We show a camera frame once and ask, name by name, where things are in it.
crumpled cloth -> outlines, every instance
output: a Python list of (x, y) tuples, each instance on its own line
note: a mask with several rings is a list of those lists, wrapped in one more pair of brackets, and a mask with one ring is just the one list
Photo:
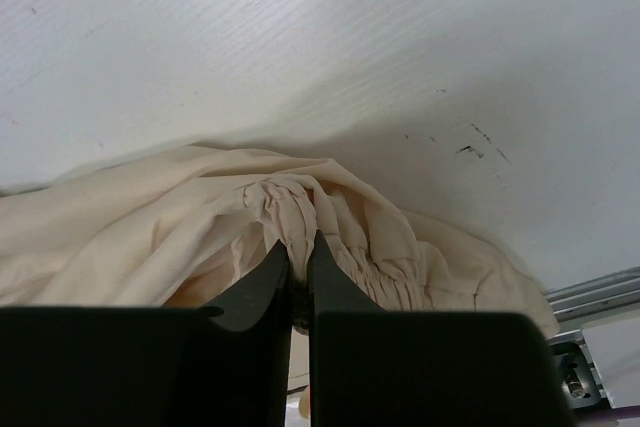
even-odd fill
[(516, 311), (557, 330), (495, 247), (399, 210), (335, 161), (195, 146), (0, 199), (0, 304), (198, 306), (278, 239), (305, 282), (316, 229), (385, 309)]

fabric fold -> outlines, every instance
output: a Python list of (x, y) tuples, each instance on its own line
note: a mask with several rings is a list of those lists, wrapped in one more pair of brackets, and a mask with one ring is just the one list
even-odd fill
[(390, 310), (488, 310), (557, 324), (491, 244), (402, 212), (330, 159), (183, 147), (0, 199), (0, 304), (197, 306), (287, 247), (306, 282), (316, 230)]

cream fabric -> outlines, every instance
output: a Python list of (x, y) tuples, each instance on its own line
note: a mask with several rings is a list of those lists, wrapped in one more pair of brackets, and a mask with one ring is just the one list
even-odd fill
[(400, 211), (333, 160), (206, 147), (0, 199), (0, 304), (197, 306), (277, 239), (304, 281), (316, 229), (386, 309), (518, 311), (557, 329), (495, 247)]

white surface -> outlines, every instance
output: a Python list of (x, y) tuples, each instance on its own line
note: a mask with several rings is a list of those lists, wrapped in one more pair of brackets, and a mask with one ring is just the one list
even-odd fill
[[(611, 405), (640, 405), (640, 311), (585, 327), (583, 334)], [(637, 427), (640, 419), (620, 425)]]
[(639, 2), (0, 0), (0, 189), (206, 139), (335, 157), (549, 287), (637, 266)]
[(300, 402), (300, 394), (287, 397), (287, 410), (284, 421), (285, 427), (309, 427), (310, 422), (300, 415), (298, 403)]
[(289, 390), (309, 385), (309, 337), (296, 331), (291, 333), (289, 356)]

black plastic part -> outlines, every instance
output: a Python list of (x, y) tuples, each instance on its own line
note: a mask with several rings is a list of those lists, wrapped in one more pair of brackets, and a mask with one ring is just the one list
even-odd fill
[(574, 425), (528, 318), (384, 312), (321, 235), (309, 268), (313, 426)]
[[(309, 261), (314, 427), (569, 426), (542, 335), (515, 314), (386, 312)], [(200, 309), (0, 309), (3, 425), (284, 425), (282, 244)]]
[(284, 424), (288, 259), (195, 309), (0, 310), (3, 425)]

